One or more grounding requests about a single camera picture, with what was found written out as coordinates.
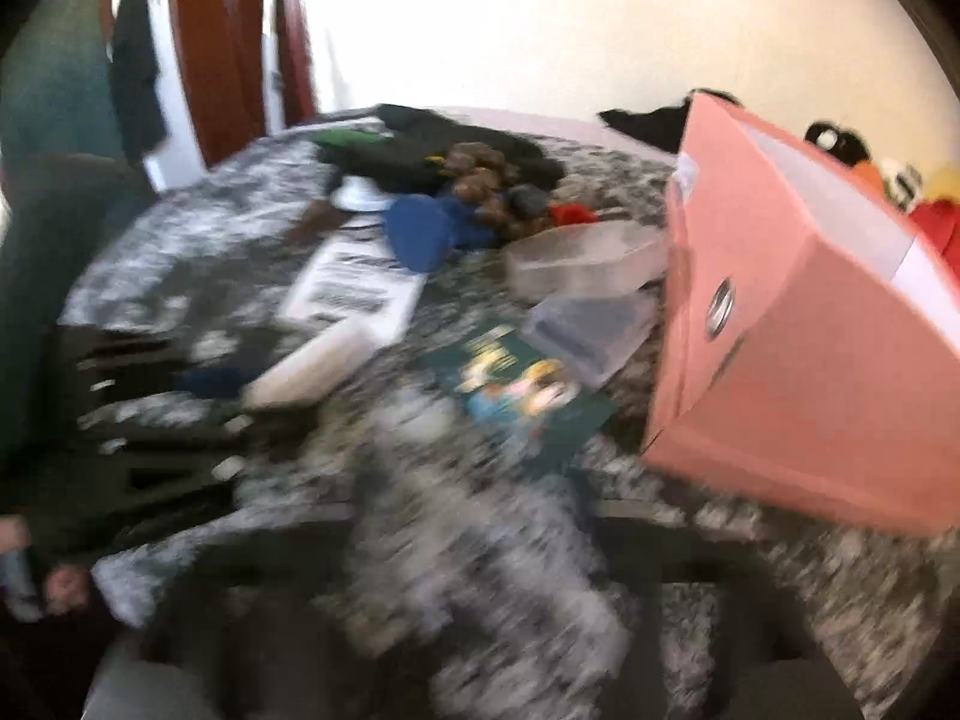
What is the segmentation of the person's left hand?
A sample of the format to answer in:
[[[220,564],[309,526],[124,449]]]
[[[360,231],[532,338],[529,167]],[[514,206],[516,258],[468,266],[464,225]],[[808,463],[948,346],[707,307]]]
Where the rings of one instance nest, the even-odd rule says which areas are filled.
[[[46,569],[31,552],[31,533],[21,517],[2,517],[2,603],[14,619],[36,622],[86,610],[91,582],[85,567]]]

